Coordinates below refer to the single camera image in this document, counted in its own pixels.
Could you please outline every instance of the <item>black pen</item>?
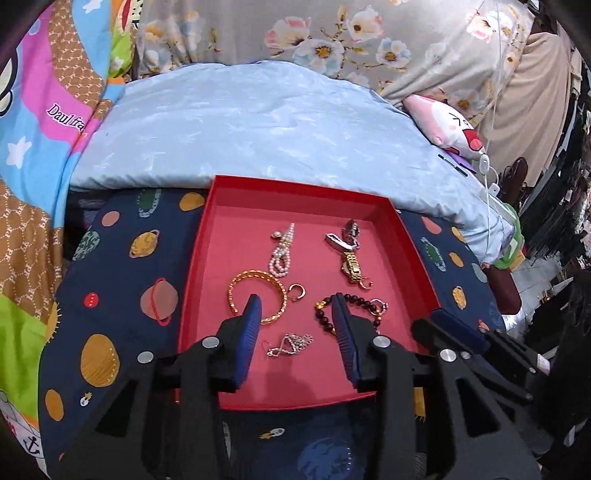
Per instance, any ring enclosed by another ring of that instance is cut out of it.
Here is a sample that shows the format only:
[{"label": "black pen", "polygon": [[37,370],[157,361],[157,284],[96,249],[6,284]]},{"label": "black pen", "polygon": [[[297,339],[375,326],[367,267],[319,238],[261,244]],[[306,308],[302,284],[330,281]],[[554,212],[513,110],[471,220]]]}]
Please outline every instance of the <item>black pen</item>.
[{"label": "black pen", "polygon": [[439,158],[441,158],[442,160],[445,160],[447,163],[449,163],[453,168],[455,168],[458,172],[460,172],[462,175],[464,175],[466,178],[468,177],[468,174],[463,171],[460,167],[458,167],[457,165],[454,165],[452,162],[450,162],[446,157],[444,157],[441,154],[437,154],[437,156]]}]

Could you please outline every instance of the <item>light blue bed sheet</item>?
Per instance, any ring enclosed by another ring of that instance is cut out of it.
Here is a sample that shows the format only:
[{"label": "light blue bed sheet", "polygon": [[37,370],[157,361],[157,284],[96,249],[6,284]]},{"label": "light blue bed sheet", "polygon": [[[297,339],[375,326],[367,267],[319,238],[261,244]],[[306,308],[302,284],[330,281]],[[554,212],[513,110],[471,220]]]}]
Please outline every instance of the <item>light blue bed sheet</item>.
[{"label": "light blue bed sheet", "polygon": [[512,226],[439,154],[364,87],[281,61],[194,64],[128,84],[71,187],[207,188],[225,174],[376,193],[451,220],[479,260],[494,261]]}]

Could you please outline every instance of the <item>black bead bracelet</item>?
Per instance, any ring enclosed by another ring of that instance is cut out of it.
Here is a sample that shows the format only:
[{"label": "black bead bracelet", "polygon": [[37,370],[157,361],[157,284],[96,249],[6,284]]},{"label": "black bead bracelet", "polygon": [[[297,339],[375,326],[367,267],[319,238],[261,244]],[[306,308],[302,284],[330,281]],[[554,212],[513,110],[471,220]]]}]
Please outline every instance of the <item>black bead bracelet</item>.
[{"label": "black bead bracelet", "polygon": [[[388,304],[380,299],[365,300],[365,298],[363,297],[358,297],[357,295],[350,295],[348,293],[346,293],[344,297],[345,300],[351,305],[357,305],[367,310],[371,315],[376,317],[376,319],[372,323],[374,324],[374,328],[377,331],[379,325],[382,323],[382,315],[386,312],[386,310],[388,310]],[[336,335],[335,327],[330,323],[328,317],[324,314],[323,310],[324,307],[330,305],[331,301],[331,297],[326,297],[324,300],[316,304],[316,319],[318,320],[320,326],[325,332]],[[378,309],[378,306],[373,304],[373,302],[375,301],[381,303],[381,309]]]}]

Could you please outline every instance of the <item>pink and white plush toy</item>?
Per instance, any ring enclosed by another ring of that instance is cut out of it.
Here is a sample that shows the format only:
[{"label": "pink and white plush toy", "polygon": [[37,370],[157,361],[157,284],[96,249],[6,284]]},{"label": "pink and white plush toy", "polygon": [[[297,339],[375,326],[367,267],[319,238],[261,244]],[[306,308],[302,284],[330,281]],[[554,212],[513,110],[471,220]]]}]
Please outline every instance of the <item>pink and white plush toy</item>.
[{"label": "pink and white plush toy", "polygon": [[420,95],[411,95],[402,103],[433,145],[467,160],[480,161],[484,155],[488,161],[478,133],[460,112],[445,103]]}]

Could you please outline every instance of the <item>colorful blanket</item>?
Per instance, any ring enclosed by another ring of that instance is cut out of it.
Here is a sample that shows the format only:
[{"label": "colorful blanket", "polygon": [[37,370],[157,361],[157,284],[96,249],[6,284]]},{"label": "colorful blanket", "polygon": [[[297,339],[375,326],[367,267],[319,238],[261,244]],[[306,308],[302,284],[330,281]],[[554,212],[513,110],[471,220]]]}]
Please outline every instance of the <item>colorful blanket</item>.
[{"label": "colorful blanket", "polygon": [[59,324],[66,196],[80,153],[123,91],[122,79],[109,78],[121,66],[111,54],[121,3],[57,0],[0,74],[0,410],[42,468],[38,365]]}]

